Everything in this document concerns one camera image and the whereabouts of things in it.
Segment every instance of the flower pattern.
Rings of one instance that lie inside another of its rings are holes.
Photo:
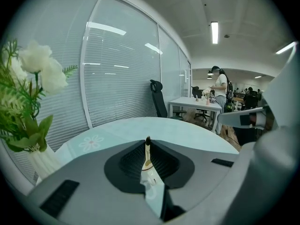
[[[90,137],[86,137],[84,139],[84,142],[82,142],[81,144],[79,144],[79,147],[83,147],[83,151],[87,152],[91,149],[97,149],[100,147],[100,142],[102,142],[104,140],[104,138],[102,137],[98,137],[98,135],[94,135],[91,138]]]

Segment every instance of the floor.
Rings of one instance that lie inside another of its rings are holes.
[[[200,126],[202,128],[205,128],[207,130],[211,130],[210,127],[208,127],[204,121],[203,117],[195,117],[196,109],[193,108],[184,108],[183,110],[187,111],[186,114],[183,114],[183,120],[189,123],[193,123],[197,126]],[[241,150],[241,146],[237,142],[237,137],[235,135],[234,129],[232,127],[228,126],[222,126],[221,134],[219,135],[226,141],[228,141],[237,151]]]

